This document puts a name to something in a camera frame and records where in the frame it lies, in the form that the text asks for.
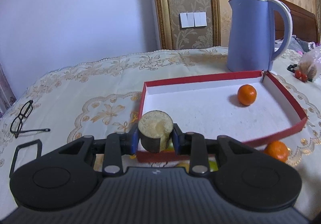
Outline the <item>pink curtain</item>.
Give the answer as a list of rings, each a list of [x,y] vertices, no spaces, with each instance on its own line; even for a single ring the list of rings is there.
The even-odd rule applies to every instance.
[[[3,114],[16,102],[16,97],[0,65],[0,111]]]

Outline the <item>cut eggplant piece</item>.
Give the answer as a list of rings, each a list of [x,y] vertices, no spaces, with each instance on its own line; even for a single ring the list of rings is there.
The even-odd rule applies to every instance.
[[[159,153],[168,148],[173,129],[173,120],[167,113],[149,111],[138,122],[141,145],[148,152]]]

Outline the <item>grey bedding clothes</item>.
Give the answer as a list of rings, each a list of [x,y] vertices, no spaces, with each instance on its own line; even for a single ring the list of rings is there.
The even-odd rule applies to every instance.
[[[316,57],[320,57],[320,47],[317,43],[315,43],[314,41],[304,41],[298,38],[296,35],[292,35],[288,45],[288,49],[296,51],[301,56],[315,55]]]

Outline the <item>cream embroidered tablecloth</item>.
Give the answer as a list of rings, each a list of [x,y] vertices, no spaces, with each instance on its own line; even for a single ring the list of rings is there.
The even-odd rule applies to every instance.
[[[89,134],[98,139],[127,131],[138,119],[139,102],[146,81],[223,73],[225,47],[201,50],[161,50],[108,58],[50,72],[32,85],[1,118],[1,217],[16,209],[9,189],[9,172],[18,145],[40,139],[48,153]],[[320,80],[303,83],[287,68],[301,55],[286,50],[274,62],[273,73],[297,99],[308,120],[303,130],[284,140],[303,188],[296,208],[309,218],[320,212]],[[33,111],[23,130],[50,128],[50,132],[25,133],[17,139],[10,125],[22,106],[33,100]]]

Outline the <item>small green-yellow fruit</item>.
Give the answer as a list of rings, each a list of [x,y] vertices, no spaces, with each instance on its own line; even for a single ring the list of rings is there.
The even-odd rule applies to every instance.
[[[209,160],[208,163],[209,163],[209,169],[211,172],[218,171],[218,164],[216,163],[216,161]]]

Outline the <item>large green tomato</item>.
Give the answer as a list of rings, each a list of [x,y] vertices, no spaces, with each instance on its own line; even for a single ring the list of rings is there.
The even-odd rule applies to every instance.
[[[168,147],[164,150],[164,152],[174,152],[174,151],[175,149],[174,149],[173,142],[170,140],[168,143]]]

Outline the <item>yellow-brown longan fruit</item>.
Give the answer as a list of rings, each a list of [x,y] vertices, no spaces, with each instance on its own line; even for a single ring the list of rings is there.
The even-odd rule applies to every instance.
[[[185,169],[186,172],[189,172],[189,163],[180,162],[177,165],[175,165],[175,167],[182,167]]]

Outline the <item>gold picture frame moulding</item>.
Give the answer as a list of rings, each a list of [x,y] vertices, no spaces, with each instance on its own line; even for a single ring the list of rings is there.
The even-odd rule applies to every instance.
[[[209,48],[221,44],[219,0],[154,0],[160,49]],[[184,28],[180,14],[201,13],[206,24]]]

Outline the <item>blue electric kettle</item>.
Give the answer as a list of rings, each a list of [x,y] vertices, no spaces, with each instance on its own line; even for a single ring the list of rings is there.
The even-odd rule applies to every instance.
[[[288,6],[279,0],[229,0],[232,9],[227,67],[232,72],[270,71],[288,48],[293,21]],[[281,46],[275,50],[275,13],[284,24]]]

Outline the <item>red cherry tomato pair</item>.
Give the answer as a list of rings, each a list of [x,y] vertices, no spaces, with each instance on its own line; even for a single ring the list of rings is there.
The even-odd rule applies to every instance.
[[[302,82],[307,82],[308,81],[307,75],[303,74],[300,70],[296,70],[294,75],[295,75],[295,77],[297,79],[300,79]]]

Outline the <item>orange mandarin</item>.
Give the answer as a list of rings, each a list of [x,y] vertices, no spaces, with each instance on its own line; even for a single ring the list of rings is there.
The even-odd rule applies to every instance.
[[[281,141],[273,141],[269,143],[263,152],[283,163],[287,161],[289,156],[287,146]]]
[[[238,101],[244,106],[250,106],[256,101],[257,91],[249,84],[242,85],[237,92]]]

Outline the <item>plastic bag with brush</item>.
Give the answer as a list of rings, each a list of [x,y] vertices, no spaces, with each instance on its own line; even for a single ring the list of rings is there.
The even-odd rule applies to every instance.
[[[320,76],[320,57],[303,55],[298,64],[289,65],[287,70],[292,73],[300,70],[303,74],[307,75],[308,81],[313,82]]]

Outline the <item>red shallow cardboard box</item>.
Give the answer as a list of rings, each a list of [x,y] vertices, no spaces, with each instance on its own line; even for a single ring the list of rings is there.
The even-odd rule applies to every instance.
[[[256,101],[242,105],[242,85],[252,85]],[[269,72],[246,71],[146,81],[139,115],[167,113],[182,132],[207,139],[227,135],[251,147],[266,145],[300,132],[307,115],[297,100]]]

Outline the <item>brown wooden headboard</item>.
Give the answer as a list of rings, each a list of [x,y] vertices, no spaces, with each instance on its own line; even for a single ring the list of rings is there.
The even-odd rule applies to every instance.
[[[293,20],[293,32],[299,39],[307,42],[319,42],[319,32],[316,16],[286,0],[279,0],[289,7]]]

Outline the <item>black eyeglasses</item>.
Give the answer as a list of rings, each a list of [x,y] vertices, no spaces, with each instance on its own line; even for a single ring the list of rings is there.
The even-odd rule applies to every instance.
[[[40,133],[40,132],[50,132],[50,128],[41,128],[41,129],[28,129],[23,130],[23,122],[29,117],[31,112],[33,111],[33,100],[27,101],[20,111],[18,112],[18,115],[13,119],[11,125],[10,125],[10,133],[17,139],[21,134],[25,133]]]

